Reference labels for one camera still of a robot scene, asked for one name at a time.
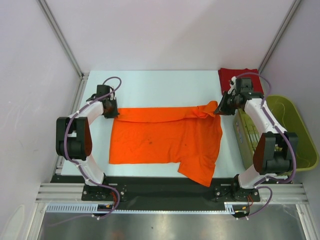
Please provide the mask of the orange t shirt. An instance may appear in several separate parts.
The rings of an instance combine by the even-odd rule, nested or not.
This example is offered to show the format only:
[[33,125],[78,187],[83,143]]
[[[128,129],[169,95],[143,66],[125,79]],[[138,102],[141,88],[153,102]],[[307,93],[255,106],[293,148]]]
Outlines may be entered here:
[[217,101],[185,107],[120,108],[113,121],[109,163],[178,163],[178,172],[209,187],[220,152]]

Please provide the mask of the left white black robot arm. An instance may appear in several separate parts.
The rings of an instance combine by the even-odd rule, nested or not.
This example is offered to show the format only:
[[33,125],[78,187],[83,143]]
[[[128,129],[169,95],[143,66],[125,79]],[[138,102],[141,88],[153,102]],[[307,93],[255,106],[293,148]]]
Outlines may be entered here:
[[75,165],[85,184],[94,186],[93,194],[100,200],[110,196],[111,188],[103,183],[105,174],[93,157],[90,125],[99,117],[118,117],[116,90],[117,88],[100,84],[83,107],[56,120],[56,153]]

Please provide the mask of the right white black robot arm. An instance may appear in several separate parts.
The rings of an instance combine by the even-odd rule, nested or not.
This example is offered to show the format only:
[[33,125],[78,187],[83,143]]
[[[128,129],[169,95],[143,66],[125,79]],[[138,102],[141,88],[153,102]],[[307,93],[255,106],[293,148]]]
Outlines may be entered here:
[[288,132],[269,109],[266,96],[254,90],[252,79],[247,73],[231,78],[229,90],[225,91],[214,111],[215,115],[230,116],[243,110],[253,121],[259,141],[253,153],[252,165],[235,179],[230,188],[231,196],[242,201],[249,189],[274,180],[278,184],[289,183],[296,174],[296,149],[298,136]]

